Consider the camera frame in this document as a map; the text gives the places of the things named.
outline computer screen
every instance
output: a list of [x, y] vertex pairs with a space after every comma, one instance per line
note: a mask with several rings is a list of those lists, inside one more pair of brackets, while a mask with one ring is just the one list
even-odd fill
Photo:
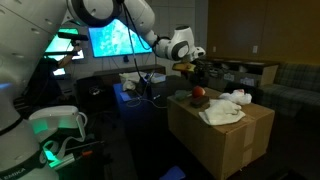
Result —
[[[133, 54], [128, 28], [118, 19], [102, 28], [89, 28], [90, 42], [94, 57], [108, 57]], [[130, 30], [134, 53], [151, 53], [150, 46]]]
[[[64, 32], [64, 33], [70, 33], [70, 34], [79, 34], [78, 29], [76, 28], [60, 28], [59, 32]], [[49, 46], [47, 47], [45, 52], [63, 52], [63, 51], [72, 51], [73, 46], [71, 45], [71, 40], [70, 39], [64, 39], [64, 38], [59, 38], [58, 35], [56, 34], [52, 41], [50, 42]], [[53, 58], [57, 61], [61, 60], [65, 55], [49, 55], [46, 57]], [[78, 52], [78, 56], [73, 56], [72, 60], [82, 60], [84, 59], [84, 54], [83, 51]], [[54, 75], [60, 76], [64, 75], [66, 72], [64, 68], [58, 69], [57, 71], [53, 72]]]

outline box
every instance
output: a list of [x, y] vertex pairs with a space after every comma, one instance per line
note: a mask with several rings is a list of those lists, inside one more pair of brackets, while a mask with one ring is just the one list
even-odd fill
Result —
[[[211, 99], [221, 94], [209, 88], [205, 91]], [[198, 115], [209, 104], [193, 108], [190, 100], [168, 97], [169, 129], [217, 180], [227, 179], [266, 153], [273, 110], [251, 103], [242, 106], [246, 116], [240, 121], [209, 126]]]

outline apple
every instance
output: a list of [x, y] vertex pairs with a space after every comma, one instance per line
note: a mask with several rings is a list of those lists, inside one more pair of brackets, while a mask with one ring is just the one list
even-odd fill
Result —
[[201, 86], [195, 86], [192, 90], [192, 97], [198, 98], [203, 96], [206, 93], [206, 91]]

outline cushion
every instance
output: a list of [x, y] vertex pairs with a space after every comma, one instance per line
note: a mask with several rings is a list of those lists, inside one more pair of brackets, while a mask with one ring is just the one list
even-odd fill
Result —
[[275, 84], [320, 92], [320, 66], [308, 64], [281, 64]]
[[260, 104], [289, 117], [295, 117], [304, 105], [320, 105], [320, 93], [278, 84], [261, 87]]

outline crumpled towel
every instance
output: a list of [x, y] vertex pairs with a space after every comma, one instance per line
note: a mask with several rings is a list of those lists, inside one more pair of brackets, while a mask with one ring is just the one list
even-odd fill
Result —
[[234, 90], [232, 94], [222, 93], [219, 98], [229, 100], [240, 105], [250, 104], [252, 100], [251, 94], [245, 93], [243, 89]]
[[136, 89], [136, 85], [129, 80], [126, 80], [126, 82], [123, 83], [123, 85], [122, 85], [122, 91], [135, 90], [135, 89]]
[[210, 100], [210, 107], [199, 112], [201, 119], [209, 125], [223, 125], [238, 122], [245, 113], [241, 106], [228, 100]]

